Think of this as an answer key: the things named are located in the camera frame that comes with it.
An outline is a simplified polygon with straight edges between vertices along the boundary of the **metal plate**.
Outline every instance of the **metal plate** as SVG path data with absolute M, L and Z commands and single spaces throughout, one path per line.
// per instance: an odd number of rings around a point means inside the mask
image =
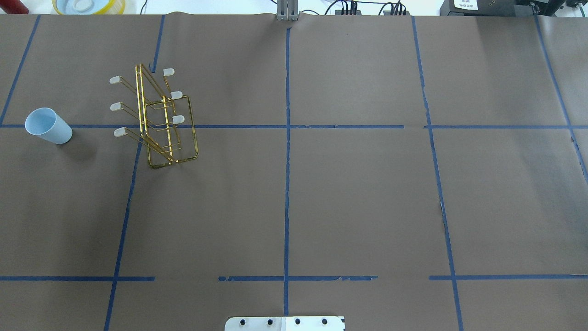
M 337 316 L 231 317 L 225 331 L 344 331 L 345 318 Z

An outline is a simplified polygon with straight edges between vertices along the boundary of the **yellow container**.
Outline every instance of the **yellow container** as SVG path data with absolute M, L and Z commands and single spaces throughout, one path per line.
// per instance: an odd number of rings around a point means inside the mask
M 61 15 L 122 14 L 125 0 L 53 0 L 53 8 Z

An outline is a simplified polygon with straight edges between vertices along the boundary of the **red object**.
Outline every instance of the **red object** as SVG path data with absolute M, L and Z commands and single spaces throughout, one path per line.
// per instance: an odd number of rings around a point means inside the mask
M 29 9 L 19 0 L 0 0 L 0 8 L 6 14 L 28 14 Z

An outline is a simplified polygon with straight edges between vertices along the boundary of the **table surface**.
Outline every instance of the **table surface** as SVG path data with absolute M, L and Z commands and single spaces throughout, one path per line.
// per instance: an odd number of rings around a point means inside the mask
M 587 22 L 0 16 L 1 328 L 586 329 Z M 140 62 L 197 160 L 113 136 Z

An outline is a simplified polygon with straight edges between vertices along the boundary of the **black device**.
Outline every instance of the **black device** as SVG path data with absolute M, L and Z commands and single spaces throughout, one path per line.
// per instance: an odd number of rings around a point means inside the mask
M 515 0 L 445 0 L 441 16 L 516 16 Z

